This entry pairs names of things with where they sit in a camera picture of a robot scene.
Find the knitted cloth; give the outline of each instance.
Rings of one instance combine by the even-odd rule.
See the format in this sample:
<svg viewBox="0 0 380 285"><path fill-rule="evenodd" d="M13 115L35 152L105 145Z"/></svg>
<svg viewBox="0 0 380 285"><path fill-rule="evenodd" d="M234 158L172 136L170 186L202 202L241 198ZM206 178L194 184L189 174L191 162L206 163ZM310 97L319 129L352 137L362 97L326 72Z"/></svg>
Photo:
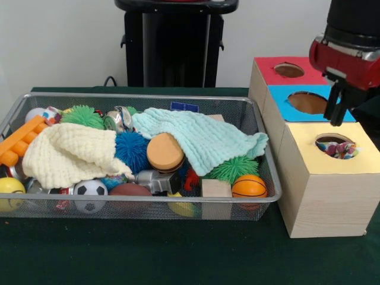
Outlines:
<svg viewBox="0 0 380 285"><path fill-rule="evenodd" d="M266 134L246 135L229 123L194 112L149 108L132 120L145 138L172 134L198 176L237 156L261 156L268 141Z"/></svg>
<svg viewBox="0 0 380 285"><path fill-rule="evenodd" d="M29 145L23 159L27 176L46 189L66 188L83 180L131 170L115 156L116 132L60 123L46 128Z"/></svg>

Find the black cable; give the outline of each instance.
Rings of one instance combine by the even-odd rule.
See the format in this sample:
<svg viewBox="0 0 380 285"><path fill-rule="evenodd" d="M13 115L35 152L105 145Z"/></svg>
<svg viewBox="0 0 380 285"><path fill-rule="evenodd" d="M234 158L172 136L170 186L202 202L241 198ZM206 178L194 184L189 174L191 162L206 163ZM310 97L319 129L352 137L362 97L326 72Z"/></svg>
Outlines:
<svg viewBox="0 0 380 285"><path fill-rule="evenodd" d="M118 84L116 83L116 80L114 79L113 76L108 76L107 79L106 79L106 81L104 82L103 86L107 86L109 80L112 80L112 83L113 83L113 85L114 85L115 87L118 86Z"/></svg>

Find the soccer ball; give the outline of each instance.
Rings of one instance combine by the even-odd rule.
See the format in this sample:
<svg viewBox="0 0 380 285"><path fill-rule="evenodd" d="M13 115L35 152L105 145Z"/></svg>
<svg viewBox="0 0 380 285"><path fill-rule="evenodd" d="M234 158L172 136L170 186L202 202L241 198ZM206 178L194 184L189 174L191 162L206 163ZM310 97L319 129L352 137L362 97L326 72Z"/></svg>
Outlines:
<svg viewBox="0 0 380 285"><path fill-rule="evenodd" d="M107 187L100 180L85 180L74 187L74 195L108 195ZM79 212L93 214L99 212L106 201L75 201Z"/></svg>

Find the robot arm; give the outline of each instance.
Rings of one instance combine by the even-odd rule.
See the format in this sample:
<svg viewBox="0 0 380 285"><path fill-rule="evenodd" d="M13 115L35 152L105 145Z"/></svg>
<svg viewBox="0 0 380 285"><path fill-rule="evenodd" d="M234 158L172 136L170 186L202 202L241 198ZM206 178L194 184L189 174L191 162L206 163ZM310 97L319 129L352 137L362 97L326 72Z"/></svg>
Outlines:
<svg viewBox="0 0 380 285"><path fill-rule="evenodd" d="M325 33L312 43L310 62L332 83L324 118L334 126L380 94L379 11L378 0L332 0Z"/></svg>

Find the green spiky ball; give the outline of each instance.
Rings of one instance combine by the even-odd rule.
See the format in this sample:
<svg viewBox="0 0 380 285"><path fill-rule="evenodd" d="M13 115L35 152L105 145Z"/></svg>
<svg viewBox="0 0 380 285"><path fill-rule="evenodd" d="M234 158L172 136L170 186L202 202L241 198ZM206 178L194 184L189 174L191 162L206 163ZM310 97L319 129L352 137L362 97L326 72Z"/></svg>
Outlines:
<svg viewBox="0 0 380 285"><path fill-rule="evenodd" d="M243 175L253 174L259 176L258 165L256 160L252 160L248 156L239 156L215 167L206 178L228 181L232 185L237 178Z"/></svg>
<svg viewBox="0 0 380 285"><path fill-rule="evenodd" d="M84 105L72 107L71 112L63 115L61 122L89 126L95 129L105 129L103 119L98 113L95 113L95 109Z"/></svg>

